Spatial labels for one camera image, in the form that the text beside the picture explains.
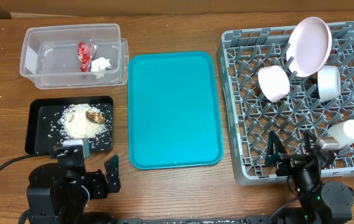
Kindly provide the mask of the pink bowl with rice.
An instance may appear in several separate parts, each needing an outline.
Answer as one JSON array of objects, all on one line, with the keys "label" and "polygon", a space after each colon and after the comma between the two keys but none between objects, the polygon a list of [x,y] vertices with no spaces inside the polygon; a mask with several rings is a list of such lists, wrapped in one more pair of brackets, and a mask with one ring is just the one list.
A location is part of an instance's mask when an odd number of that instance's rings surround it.
[{"label": "pink bowl with rice", "polygon": [[258,71],[258,82],[264,96],[271,102],[284,98],[290,90],[287,74],[278,65],[261,68]]}]

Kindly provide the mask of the grey-green bowl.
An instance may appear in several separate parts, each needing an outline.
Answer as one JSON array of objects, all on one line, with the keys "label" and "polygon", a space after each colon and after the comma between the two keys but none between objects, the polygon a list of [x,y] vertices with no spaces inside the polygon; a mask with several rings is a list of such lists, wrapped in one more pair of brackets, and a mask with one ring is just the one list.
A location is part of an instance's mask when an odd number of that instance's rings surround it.
[{"label": "grey-green bowl", "polygon": [[340,149],[351,146],[354,143],[354,119],[331,126],[328,129],[328,133],[336,139]]}]

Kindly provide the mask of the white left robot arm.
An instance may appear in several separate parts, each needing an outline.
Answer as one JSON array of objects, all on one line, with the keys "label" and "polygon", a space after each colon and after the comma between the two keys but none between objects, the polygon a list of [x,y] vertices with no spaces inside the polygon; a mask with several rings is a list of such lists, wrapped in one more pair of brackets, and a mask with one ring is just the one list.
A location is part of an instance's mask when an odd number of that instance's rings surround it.
[{"label": "white left robot arm", "polygon": [[58,156],[57,163],[44,164],[29,175],[29,209],[19,223],[103,223],[112,224],[106,212],[86,212],[90,200],[104,199],[121,188],[119,157],[105,163],[101,170],[88,172],[83,156]]}]

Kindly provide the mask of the white round plate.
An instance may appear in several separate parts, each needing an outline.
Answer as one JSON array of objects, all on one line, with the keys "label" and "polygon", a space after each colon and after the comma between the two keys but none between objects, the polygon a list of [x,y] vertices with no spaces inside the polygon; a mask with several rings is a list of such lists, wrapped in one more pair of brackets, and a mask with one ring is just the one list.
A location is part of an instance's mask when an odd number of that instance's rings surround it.
[{"label": "white round plate", "polygon": [[325,65],[332,47],[332,34],[321,18],[308,17],[292,31],[288,43],[286,58],[293,58],[289,70],[304,78]]}]

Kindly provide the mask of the red snack wrapper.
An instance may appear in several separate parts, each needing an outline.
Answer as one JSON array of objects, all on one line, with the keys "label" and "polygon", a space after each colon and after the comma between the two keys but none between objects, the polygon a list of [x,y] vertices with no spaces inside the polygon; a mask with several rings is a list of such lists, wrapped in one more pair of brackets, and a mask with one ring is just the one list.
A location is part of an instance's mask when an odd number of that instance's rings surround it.
[{"label": "red snack wrapper", "polygon": [[78,58],[81,62],[80,70],[82,72],[89,72],[91,67],[91,62],[96,53],[98,46],[90,45],[84,42],[78,44]]}]

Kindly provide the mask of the gold wrapper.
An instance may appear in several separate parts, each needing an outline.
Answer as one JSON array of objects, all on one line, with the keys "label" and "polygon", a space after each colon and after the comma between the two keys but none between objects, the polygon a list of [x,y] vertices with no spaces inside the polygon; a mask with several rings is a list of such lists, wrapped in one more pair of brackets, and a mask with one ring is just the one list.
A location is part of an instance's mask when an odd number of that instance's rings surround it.
[{"label": "gold wrapper", "polygon": [[104,124],[106,122],[105,114],[102,112],[87,111],[85,113],[88,121],[96,124]]}]

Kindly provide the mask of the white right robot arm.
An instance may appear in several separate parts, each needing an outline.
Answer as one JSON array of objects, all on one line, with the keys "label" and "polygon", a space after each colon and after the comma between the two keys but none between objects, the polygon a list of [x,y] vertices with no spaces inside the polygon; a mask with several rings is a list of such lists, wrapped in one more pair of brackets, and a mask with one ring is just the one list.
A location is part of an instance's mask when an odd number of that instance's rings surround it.
[{"label": "white right robot arm", "polygon": [[265,165],[285,177],[296,197],[275,210],[267,223],[346,223],[353,218],[354,190],[339,181],[321,181],[321,172],[336,158],[339,142],[304,132],[303,154],[288,154],[279,136],[269,132]]}]

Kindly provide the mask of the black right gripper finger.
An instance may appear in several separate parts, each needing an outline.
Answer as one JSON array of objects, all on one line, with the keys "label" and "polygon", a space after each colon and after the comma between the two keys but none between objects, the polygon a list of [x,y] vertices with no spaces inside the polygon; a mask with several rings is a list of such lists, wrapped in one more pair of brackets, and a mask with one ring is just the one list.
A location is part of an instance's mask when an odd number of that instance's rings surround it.
[{"label": "black right gripper finger", "polygon": [[316,150],[316,140],[317,137],[312,132],[308,130],[304,131],[304,145],[306,152],[313,152]]},{"label": "black right gripper finger", "polygon": [[287,151],[274,131],[269,132],[268,150],[265,157],[266,166],[275,166],[284,159]]}]

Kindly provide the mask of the white tissue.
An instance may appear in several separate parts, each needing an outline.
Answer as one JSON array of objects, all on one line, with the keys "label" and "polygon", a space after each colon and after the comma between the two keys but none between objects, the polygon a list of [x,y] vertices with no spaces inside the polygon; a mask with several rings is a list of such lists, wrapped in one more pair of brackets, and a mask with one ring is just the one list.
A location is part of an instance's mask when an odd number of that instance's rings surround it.
[{"label": "white tissue", "polygon": [[100,57],[91,62],[90,70],[95,72],[96,79],[104,76],[105,72],[111,69],[110,59]]}]

